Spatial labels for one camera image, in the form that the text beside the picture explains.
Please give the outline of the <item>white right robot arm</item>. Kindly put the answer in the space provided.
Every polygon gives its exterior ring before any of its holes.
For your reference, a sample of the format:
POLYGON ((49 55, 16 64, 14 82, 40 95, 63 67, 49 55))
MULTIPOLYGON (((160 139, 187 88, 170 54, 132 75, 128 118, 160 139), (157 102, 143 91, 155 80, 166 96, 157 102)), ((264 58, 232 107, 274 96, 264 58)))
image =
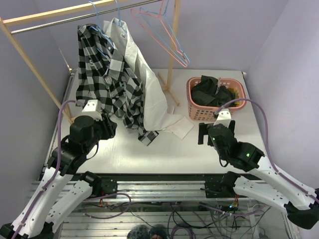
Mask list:
POLYGON ((296 226, 310 230, 319 221, 319 191, 312 188, 277 167, 264 152, 256 146, 240 142, 234 135, 235 121, 229 126, 222 124, 200 123, 198 143, 214 147, 224 166, 234 168, 263 180, 255 183, 238 173, 228 171, 221 182, 206 183, 204 191, 207 197, 245 196, 284 213, 296 226))

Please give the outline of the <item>blue wire hanger plaid shirt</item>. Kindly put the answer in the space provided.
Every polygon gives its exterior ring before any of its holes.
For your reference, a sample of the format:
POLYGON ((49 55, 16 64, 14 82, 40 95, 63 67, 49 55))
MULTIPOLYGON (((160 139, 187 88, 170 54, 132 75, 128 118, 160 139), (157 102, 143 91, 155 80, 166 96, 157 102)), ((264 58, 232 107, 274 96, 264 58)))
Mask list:
POLYGON ((96 32, 100 33, 100 35, 107 40, 107 42, 111 45, 111 47, 108 48, 107 52, 111 53, 111 50, 114 50, 114 43, 112 42, 112 40, 102 31, 101 27, 100 27, 100 19, 99 19, 99 14, 97 11, 97 7, 95 6, 95 4, 92 1, 88 1, 89 4, 91 4, 94 8, 95 11, 95 16, 96 16, 96 22, 97 22, 97 27, 93 27, 91 26, 90 28, 95 30, 96 32))

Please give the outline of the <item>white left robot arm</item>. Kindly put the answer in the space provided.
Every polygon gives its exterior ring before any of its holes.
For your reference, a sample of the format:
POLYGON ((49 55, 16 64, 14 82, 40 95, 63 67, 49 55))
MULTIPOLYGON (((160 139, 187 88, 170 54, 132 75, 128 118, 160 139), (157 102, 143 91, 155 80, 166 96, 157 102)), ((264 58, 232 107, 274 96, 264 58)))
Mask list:
POLYGON ((52 152, 48 167, 37 189, 20 215, 2 225, 5 239, 51 239, 63 220, 84 200, 96 198, 104 191, 100 176, 85 172, 73 188, 61 199, 64 187, 79 167, 88 161, 87 155, 101 140, 115 136, 117 124, 107 116, 94 119, 79 116, 52 152))

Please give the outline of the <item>black white plaid shirt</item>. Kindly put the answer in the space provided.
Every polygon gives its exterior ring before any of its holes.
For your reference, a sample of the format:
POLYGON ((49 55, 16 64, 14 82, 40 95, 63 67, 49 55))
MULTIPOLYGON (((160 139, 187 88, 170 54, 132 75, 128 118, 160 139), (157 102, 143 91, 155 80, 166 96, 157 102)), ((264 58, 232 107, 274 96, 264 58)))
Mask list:
POLYGON ((111 39, 95 24, 79 26, 79 87, 76 99, 84 104, 98 100, 103 113, 122 119, 128 129, 138 131, 138 139, 149 145, 157 131, 144 127, 144 86, 111 39))

